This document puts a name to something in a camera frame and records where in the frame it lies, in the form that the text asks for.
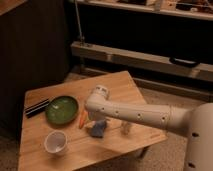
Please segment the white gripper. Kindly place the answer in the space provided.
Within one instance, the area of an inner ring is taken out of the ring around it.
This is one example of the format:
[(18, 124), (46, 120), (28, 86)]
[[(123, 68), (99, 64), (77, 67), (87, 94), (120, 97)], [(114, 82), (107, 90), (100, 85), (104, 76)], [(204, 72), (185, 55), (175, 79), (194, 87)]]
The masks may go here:
[(91, 129), (95, 125), (95, 121), (102, 121), (106, 119), (106, 115), (101, 112), (89, 111), (88, 118), (91, 122), (88, 122), (84, 125), (85, 129)]

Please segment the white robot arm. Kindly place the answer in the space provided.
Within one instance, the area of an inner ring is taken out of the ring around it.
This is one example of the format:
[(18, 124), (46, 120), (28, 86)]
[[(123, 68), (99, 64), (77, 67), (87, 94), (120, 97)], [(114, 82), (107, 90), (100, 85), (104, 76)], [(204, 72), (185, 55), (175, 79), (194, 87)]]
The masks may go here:
[(193, 109), (169, 105), (130, 104), (109, 100), (109, 90), (97, 85), (85, 102), (92, 120), (116, 118), (187, 138), (183, 171), (213, 171), (213, 103)]

